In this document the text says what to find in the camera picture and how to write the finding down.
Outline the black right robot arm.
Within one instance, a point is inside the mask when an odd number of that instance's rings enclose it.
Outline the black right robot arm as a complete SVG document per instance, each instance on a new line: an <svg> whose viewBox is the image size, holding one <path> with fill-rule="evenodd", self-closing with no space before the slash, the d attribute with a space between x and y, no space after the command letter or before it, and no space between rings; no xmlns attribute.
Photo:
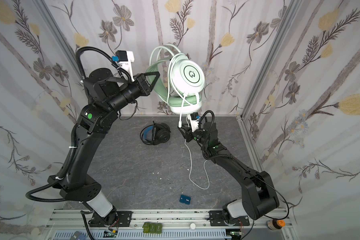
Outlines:
<svg viewBox="0 0 360 240"><path fill-rule="evenodd" d="M186 143L196 141L206 161L222 167L241 186L242 207L253 220L267 217L272 220L285 220L289 217L290 209L284 217L275 218L268 214L280 206L279 198L286 200L275 189L271 176L265 172L258 172L236 158L218 138L215 114L208 110L202 116L197 112L187 115L186 124L179 123L178 129Z"/></svg>

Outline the black blue headphones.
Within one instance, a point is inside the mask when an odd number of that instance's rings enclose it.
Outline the black blue headphones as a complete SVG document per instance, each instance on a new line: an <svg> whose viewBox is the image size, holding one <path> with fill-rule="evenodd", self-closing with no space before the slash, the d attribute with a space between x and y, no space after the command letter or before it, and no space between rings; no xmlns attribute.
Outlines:
<svg viewBox="0 0 360 240"><path fill-rule="evenodd" d="M169 141L171 137L171 129L165 123L153 123L146 126L140 132L140 139L145 145L156 146Z"/></svg>

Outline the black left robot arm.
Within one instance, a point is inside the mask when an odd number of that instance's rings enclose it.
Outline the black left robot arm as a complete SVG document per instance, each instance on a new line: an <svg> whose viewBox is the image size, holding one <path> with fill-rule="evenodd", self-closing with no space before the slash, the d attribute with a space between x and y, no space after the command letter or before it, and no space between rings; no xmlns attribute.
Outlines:
<svg viewBox="0 0 360 240"><path fill-rule="evenodd" d="M81 61L86 51L103 55L122 76L115 77L107 68L96 69L87 76ZM62 168L49 177L47 185L27 192L27 199L44 203L81 202L101 225L109 227L116 223L119 219L116 208L103 194L102 186L88 175L88 169L121 109L141 96L149 96L152 91L145 74L133 75L134 60L131 51L118 50L109 56L94 47L77 50L76 61L88 104L71 131L69 153Z"/></svg>

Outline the mint green headphones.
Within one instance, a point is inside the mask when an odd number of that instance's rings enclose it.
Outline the mint green headphones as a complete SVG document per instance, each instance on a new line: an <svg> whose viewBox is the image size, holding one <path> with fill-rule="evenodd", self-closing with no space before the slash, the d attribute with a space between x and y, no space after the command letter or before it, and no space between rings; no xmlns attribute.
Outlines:
<svg viewBox="0 0 360 240"><path fill-rule="evenodd" d="M206 79L202 68L173 44L154 48L147 74L151 88L179 116L180 127L190 127L187 114L202 108L202 90Z"/></svg>

